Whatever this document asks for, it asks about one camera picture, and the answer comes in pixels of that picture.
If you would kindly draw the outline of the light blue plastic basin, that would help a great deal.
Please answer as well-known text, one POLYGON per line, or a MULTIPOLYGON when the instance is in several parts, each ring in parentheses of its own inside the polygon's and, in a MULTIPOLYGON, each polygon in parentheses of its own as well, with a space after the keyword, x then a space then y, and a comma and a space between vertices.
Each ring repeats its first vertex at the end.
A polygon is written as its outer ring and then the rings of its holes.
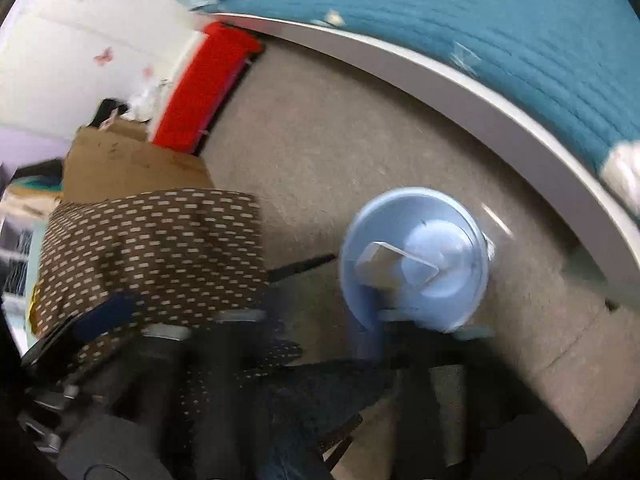
POLYGON ((395 188, 364 206, 338 258, 345 304, 370 332, 409 321, 454 332, 475 313, 490 243, 472 214, 430 188, 395 188))

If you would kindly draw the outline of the white plastic bag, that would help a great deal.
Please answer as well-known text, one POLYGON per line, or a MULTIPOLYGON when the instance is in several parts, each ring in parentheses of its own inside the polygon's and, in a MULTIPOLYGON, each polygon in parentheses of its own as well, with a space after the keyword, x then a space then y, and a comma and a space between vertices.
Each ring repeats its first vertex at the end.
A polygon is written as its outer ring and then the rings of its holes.
POLYGON ((149 122, 160 110, 171 87, 172 81, 166 78, 145 81, 142 88, 128 99, 128 110, 124 116, 133 122, 149 122))

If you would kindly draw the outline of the brown cardboard box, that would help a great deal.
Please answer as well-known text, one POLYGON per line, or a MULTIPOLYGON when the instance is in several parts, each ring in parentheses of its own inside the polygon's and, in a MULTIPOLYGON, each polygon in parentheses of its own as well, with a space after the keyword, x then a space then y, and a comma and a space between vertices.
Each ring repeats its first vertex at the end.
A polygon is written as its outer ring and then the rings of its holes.
POLYGON ((66 202, 96 203, 142 192, 213 186, 198 157, 92 127, 77 130, 64 159, 66 202))

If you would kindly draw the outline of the white crumpled tissue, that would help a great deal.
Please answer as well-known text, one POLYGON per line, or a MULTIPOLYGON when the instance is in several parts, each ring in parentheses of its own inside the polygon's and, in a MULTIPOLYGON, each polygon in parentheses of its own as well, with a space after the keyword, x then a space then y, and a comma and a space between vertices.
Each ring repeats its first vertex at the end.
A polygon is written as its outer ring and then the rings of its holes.
POLYGON ((616 144, 602 165, 600 177, 634 214, 639 214, 639 141, 616 144))

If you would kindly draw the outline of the white wardrobe with butterflies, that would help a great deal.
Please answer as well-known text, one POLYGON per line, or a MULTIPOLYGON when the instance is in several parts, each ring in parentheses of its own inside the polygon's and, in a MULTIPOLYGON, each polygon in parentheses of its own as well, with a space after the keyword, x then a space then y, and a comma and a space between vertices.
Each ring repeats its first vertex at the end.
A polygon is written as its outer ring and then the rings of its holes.
POLYGON ((70 139, 103 100, 171 79, 199 36, 176 0, 16 0, 1 27, 1 125, 70 139))

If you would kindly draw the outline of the teal quilted mattress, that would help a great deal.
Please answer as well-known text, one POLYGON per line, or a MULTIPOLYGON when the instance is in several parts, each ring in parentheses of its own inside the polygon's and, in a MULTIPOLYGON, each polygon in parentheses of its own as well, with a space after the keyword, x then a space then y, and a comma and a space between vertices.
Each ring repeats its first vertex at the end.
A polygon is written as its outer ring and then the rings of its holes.
POLYGON ((639 136, 639 19, 629 0, 221 0, 227 13, 338 27, 461 70, 599 170, 639 136))

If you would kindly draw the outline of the blue jeans leg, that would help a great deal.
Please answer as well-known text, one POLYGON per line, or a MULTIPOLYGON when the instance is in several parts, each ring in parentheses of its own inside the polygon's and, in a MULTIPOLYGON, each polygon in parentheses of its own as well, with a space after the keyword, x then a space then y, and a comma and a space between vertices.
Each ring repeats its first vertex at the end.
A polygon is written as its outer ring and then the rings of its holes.
POLYGON ((240 376, 247 479, 329 479, 320 444, 393 389, 396 372, 369 361, 276 366, 240 376))

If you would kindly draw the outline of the red storage box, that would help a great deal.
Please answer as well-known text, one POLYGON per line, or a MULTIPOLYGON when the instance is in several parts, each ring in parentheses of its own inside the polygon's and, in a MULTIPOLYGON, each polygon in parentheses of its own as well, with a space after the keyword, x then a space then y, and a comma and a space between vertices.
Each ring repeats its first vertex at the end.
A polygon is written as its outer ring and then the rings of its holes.
POLYGON ((179 153, 196 153, 218 108, 248 63, 262 52, 262 42, 248 32, 221 22, 208 24, 202 43, 169 92, 151 142, 179 153))

